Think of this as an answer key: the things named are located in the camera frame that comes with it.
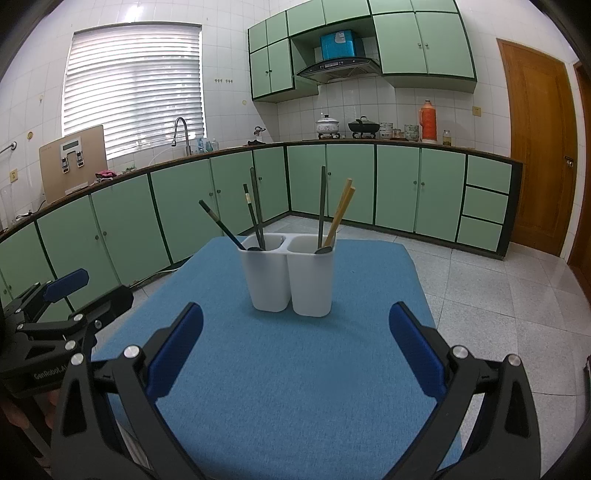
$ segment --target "blue box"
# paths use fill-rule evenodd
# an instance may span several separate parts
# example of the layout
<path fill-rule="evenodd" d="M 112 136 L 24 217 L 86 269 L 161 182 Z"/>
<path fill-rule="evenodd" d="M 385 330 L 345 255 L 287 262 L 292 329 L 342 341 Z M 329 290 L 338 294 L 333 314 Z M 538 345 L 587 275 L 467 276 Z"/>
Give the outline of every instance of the blue box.
<path fill-rule="evenodd" d="M 365 57 L 363 40 L 357 38 L 352 30 L 341 30 L 320 37 L 322 58 L 324 60 L 339 57 Z"/>

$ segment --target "pot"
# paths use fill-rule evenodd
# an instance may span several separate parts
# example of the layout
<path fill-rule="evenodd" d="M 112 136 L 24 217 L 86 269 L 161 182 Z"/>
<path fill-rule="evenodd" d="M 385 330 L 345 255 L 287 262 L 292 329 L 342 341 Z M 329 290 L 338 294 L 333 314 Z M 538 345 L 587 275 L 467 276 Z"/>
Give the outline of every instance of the pot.
<path fill-rule="evenodd" d="M 371 122 L 364 115 L 361 118 L 358 118 L 355 122 L 350 123 L 349 129 L 353 132 L 353 138 L 355 138 L 355 134 L 371 134 L 375 138 L 375 133 L 379 130 L 379 124 Z"/>
<path fill-rule="evenodd" d="M 339 121 L 325 115 L 316 122 L 316 133 L 319 135 L 333 135 L 339 133 Z"/>

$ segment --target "cabinet drawer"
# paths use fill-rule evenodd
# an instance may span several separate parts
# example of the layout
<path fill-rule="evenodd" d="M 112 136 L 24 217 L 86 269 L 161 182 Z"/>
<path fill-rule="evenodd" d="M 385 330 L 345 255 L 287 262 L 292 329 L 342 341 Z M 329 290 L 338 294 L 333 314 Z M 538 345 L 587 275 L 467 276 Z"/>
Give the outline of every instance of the cabinet drawer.
<path fill-rule="evenodd" d="M 468 155 L 467 183 L 497 192 L 509 193 L 511 168 L 508 163 Z"/>
<path fill-rule="evenodd" d="M 503 223 L 508 198 L 507 195 L 502 193 L 466 187 L 463 214 L 491 222 Z"/>
<path fill-rule="evenodd" d="M 496 223 L 462 217 L 457 241 L 460 244 L 496 252 L 501 237 L 501 229 L 502 226 Z"/>

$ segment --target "bottle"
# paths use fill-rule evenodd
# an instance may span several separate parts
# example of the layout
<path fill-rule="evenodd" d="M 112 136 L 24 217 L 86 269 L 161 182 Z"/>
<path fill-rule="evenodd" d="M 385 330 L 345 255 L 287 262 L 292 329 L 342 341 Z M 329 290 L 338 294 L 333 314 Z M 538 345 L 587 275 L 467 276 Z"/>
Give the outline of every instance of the bottle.
<path fill-rule="evenodd" d="M 443 131 L 443 145 L 448 147 L 452 146 L 452 134 L 449 132 L 449 130 Z"/>
<path fill-rule="evenodd" d="M 437 115 L 431 100 L 425 100 L 425 105 L 418 112 L 419 123 L 423 127 L 423 142 L 437 143 Z"/>

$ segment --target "window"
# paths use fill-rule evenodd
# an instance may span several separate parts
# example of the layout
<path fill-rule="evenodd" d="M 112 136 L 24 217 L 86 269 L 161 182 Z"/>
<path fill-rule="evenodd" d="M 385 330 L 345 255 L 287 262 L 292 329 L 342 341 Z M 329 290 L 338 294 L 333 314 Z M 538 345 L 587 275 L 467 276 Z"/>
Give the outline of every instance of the window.
<path fill-rule="evenodd" d="M 192 138 L 205 136 L 200 53 L 198 25 L 131 24 L 75 33 L 63 135 L 102 124 L 107 158 L 171 142 L 179 116 Z"/>

